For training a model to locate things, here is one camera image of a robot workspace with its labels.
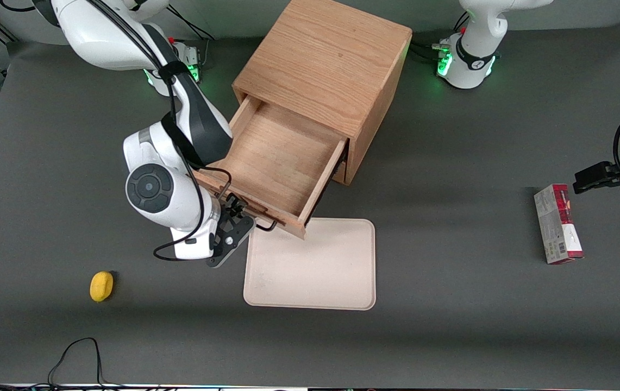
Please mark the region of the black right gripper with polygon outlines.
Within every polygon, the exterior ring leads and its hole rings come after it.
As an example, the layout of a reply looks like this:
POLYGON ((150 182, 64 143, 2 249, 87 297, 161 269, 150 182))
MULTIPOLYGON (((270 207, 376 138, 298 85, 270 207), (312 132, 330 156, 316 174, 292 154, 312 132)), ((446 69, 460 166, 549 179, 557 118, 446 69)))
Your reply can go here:
POLYGON ((205 260, 208 267, 216 269, 225 263, 255 228, 255 219, 248 215, 247 207, 248 203, 235 194, 228 194, 221 203, 221 217, 209 237, 212 255, 205 260))

